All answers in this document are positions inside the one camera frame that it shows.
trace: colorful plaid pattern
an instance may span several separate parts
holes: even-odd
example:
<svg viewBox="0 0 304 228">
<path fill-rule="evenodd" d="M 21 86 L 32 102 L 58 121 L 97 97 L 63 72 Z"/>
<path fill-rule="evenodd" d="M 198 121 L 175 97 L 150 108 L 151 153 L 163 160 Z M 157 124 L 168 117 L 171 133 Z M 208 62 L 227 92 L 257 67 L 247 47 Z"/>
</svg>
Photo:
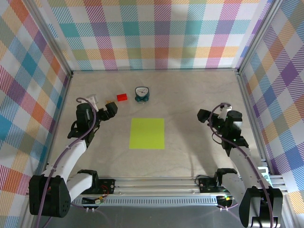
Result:
<svg viewBox="0 0 304 228">
<path fill-rule="evenodd" d="M 68 77 L 21 0 L 2 0 L 0 16 L 0 227 L 14 228 Z"/>
<path fill-rule="evenodd" d="M 72 68 L 117 70 L 235 67 L 271 0 L 47 0 L 57 25 L 36 1 Z"/>
<path fill-rule="evenodd" d="M 244 80 L 276 174 L 304 224 L 304 1 L 285 0 Z"/>
<path fill-rule="evenodd" d="M 267 11 L 269 10 L 269 7 L 270 7 L 270 5 L 271 5 L 272 2 L 273 2 L 273 0 L 267 0 L 267 3 L 264 6 L 264 9 L 263 9 L 261 15 L 260 15 L 260 17 L 257 20 L 255 28 L 252 30 L 252 33 L 251 33 L 251 35 L 250 35 L 250 37 L 249 37 L 249 39 L 248 39 L 248 41 L 247 41 L 247 43 L 245 45 L 245 48 L 244 48 L 244 50 L 243 50 L 243 52 L 241 54 L 241 57 L 239 58 L 239 60 L 237 62 L 237 67 L 236 68 L 239 68 L 239 66 L 241 65 L 244 57 L 246 56 L 246 53 L 247 53 L 247 51 L 248 51 L 248 49 L 249 49 L 249 47 L 251 45 L 251 42 L 252 42 L 253 38 L 255 37 L 258 29 L 260 28 L 260 26 L 262 24 L 262 21 L 263 21 L 265 15 L 266 15 Z"/>
</svg>

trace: gray floor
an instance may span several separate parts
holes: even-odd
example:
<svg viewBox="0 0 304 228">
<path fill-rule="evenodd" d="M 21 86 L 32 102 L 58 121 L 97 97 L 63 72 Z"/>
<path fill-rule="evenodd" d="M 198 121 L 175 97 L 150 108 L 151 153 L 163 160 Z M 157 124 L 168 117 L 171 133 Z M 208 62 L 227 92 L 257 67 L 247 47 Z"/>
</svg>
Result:
<svg viewBox="0 0 304 228">
<path fill-rule="evenodd" d="M 150 88 L 150 101 L 135 102 L 137 86 Z M 96 94 L 102 108 L 117 94 L 128 101 L 116 102 L 118 113 L 101 122 L 93 142 L 78 160 L 72 174 L 80 169 L 98 171 L 99 176 L 195 176 L 212 175 L 217 168 L 233 167 L 220 145 L 211 139 L 206 124 L 197 120 L 199 109 L 212 110 L 229 102 L 243 113 L 243 136 L 258 161 L 256 144 L 246 115 L 234 72 L 224 71 L 121 71 L 75 74 L 50 160 L 62 152 L 70 126 L 76 120 L 76 98 Z M 165 149 L 129 149 L 132 118 L 164 118 Z"/>
<path fill-rule="evenodd" d="M 220 212 L 213 206 L 177 208 L 106 207 L 104 213 L 71 208 L 64 218 L 52 218 L 49 228 L 242 228 L 238 207 Z M 43 217 L 41 226 L 47 218 Z"/>
</svg>

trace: red block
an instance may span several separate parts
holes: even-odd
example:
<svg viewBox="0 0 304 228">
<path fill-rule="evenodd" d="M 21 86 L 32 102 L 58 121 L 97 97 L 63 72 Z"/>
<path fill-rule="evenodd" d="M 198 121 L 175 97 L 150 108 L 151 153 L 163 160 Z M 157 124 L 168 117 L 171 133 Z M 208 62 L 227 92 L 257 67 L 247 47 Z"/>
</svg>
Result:
<svg viewBox="0 0 304 228">
<path fill-rule="evenodd" d="M 126 101 L 126 100 L 128 100 L 127 94 L 119 94 L 119 95 L 117 95 L 117 100 L 118 101 Z"/>
</svg>

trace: clock face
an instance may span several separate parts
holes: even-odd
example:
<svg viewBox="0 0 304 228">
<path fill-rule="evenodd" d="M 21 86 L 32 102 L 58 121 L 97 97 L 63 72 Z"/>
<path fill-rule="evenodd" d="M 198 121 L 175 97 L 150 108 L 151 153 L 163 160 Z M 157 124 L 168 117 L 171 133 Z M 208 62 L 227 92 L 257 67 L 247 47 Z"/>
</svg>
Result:
<svg viewBox="0 0 304 228">
<path fill-rule="evenodd" d="M 138 96 L 143 97 L 143 96 L 146 96 L 146 95 L 148 94 L 149 88 L 148 88 L 148 87 L 137 87 L 137 88 L 135 89 L 135 92 L 136 92 L 136 94 L 137 94 Z"/>
</svg>

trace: beige table surface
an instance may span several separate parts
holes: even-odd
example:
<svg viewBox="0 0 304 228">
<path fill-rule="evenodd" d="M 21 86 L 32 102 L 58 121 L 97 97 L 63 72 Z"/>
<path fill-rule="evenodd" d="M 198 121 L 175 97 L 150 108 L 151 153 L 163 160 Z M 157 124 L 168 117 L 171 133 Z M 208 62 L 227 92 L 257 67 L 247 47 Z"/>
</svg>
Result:
<svg viewBox="0 0 304 228">
<path fill-rule="evenodd" d="M 147 86 L 150 100 L 135 102 L 134 89 Z M 229 102 L 243 113 L 242 135 L 258 161 L 257 147 L 234 72 L 226 71 L 121 71 L 75 74 L 60 118 L 50 161 L 62 152 L 70 126 L 76 120 L 76 98 L 96 94 L 102 108 L 117 94 L 128 101 L 116 102 L 117 115 L 101 122 L 93 142 L 71 174 L 80 169 L 96 170 L 99 176 L 155 177 L 213 175 L 217 168 L 233 164 L 220 145 L 213 142 L 207 124 L 197 119 L 198 111 L 212 110 Z M 129 149 L 132 118 L 164 118 L 165 149 Z"/>
</svg>

